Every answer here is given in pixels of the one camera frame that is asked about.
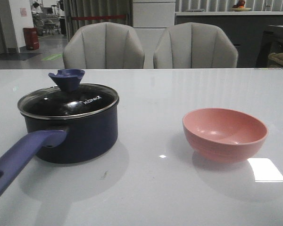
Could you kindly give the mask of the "red barrier belt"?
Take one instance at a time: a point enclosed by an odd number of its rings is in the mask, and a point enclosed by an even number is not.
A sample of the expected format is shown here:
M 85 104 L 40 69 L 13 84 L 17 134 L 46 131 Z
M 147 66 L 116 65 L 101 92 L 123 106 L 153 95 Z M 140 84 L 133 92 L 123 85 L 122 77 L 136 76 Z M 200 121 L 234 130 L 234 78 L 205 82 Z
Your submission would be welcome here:
M 75 21 L 83 21 L 83 20 L 109 20 L 109 19 L 126 19 L 127 15 L 113 15 L 113 16 L 77 16 L 71 17 L 72 20 Z

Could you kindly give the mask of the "pink bowl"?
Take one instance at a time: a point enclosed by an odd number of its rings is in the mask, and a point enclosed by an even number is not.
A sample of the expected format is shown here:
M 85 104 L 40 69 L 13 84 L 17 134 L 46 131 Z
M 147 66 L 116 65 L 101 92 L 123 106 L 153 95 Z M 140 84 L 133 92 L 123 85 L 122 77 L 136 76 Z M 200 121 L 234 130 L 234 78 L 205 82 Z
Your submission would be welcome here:
M 183 117 L 189 145 L 203 157 L 222 163 L 242 162 L 262 147 L 267 126 L 243 112 L 224 108 L 202 108 Z

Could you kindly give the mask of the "grey counter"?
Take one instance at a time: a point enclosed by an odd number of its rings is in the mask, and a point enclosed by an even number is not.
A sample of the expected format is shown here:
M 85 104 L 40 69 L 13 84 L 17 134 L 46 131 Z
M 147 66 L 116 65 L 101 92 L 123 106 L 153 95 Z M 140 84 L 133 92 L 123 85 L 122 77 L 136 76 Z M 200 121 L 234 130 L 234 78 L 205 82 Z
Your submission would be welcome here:
M 220 27 L 238 49 L 240 68 L 256 67 L 263 31 L 283 25 L 283 12 L 177 12 L 175 24 L 196 22 Z

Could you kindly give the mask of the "red trash bin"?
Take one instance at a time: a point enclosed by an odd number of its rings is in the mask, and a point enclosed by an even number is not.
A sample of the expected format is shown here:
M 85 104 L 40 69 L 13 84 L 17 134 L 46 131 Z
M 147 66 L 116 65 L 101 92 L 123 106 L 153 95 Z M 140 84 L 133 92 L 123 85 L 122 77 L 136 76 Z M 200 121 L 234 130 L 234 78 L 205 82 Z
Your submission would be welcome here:
M 39 49 L 38 32 L 34 27 L 23 28 L 25 45 L 27 50 Z

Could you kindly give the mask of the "beige chair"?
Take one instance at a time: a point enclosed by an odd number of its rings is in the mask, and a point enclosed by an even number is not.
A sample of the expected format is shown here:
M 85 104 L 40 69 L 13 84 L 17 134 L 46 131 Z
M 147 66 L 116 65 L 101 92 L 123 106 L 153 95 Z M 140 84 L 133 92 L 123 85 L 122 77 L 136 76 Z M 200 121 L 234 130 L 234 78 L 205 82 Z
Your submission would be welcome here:
M 184 23 L 162 33 L 153 54 L 155 69 L 235 68 L 238 50 L 218 26 Z
M 66 69 L 142 69 L 144 59 L 135 29 L 111 22 L 79 28 L 63 51 Z

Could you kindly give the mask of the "fruit plate on counter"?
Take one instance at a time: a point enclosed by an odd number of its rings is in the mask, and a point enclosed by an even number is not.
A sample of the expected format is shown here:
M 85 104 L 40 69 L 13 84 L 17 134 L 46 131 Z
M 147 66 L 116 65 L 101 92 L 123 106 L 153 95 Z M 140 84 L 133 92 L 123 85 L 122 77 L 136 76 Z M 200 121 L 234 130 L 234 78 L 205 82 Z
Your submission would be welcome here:
M 245 7 L 246 1 L 245 0 L 238 0 L 236 4 L 232 6 L 232 11 L 235 12 L 243 12 L 243 11 L 250 11 L 251 8 Z

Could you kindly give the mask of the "right beige chair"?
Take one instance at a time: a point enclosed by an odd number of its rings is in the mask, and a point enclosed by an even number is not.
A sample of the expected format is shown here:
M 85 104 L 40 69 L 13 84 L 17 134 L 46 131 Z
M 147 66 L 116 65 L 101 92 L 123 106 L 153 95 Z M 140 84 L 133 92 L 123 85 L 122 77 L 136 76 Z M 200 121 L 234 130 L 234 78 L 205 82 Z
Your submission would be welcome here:
M 238 50 L 218 26 L 184 23 L 162 33 L 153 54 L 155 69 L 235 68 Z

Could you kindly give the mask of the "glass lid with blue knob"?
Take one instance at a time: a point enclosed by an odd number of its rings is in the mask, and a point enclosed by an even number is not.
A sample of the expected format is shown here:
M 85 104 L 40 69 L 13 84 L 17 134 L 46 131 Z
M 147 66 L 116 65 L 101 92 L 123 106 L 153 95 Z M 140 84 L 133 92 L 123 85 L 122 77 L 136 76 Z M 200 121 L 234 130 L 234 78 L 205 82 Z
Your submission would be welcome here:
M 17 104 L 24 116 L 41 120 L 69 120 L 101 113 L 119 102 L 105 85 L 81 83 L 82 69 L 60 69 L 48 76 L 56 84 L 23 96 Z

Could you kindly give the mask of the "left beige chair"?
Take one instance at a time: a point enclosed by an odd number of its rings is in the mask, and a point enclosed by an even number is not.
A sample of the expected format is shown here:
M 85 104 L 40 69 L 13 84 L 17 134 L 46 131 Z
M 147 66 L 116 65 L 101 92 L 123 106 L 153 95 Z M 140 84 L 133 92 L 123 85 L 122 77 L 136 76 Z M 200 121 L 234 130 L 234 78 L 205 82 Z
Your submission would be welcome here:
M 63 51 L 66 69 L 142 69 L 144 59 L 135 29 L 111 22 L 79 28 Z

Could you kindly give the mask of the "white cabinet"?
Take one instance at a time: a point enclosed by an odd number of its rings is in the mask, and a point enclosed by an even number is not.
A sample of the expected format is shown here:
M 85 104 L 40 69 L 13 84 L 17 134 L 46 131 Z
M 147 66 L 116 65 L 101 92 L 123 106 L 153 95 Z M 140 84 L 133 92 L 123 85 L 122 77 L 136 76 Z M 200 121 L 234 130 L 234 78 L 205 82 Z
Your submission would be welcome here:
M 175 0 L 133 0 L 134 28 L 167 28 L 175 23 Z

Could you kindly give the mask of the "dark blue saucepan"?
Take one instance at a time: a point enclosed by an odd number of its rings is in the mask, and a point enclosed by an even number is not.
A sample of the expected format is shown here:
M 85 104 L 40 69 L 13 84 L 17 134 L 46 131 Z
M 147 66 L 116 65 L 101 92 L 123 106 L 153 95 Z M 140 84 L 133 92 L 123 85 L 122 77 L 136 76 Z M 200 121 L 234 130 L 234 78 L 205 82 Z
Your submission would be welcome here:
M 118 136 L 117 104 L 77 119 L 24 118 L 27 134 L 0 157 L 0 196 L 34 156 L 58 164 L 84 162 L 108 151 Z

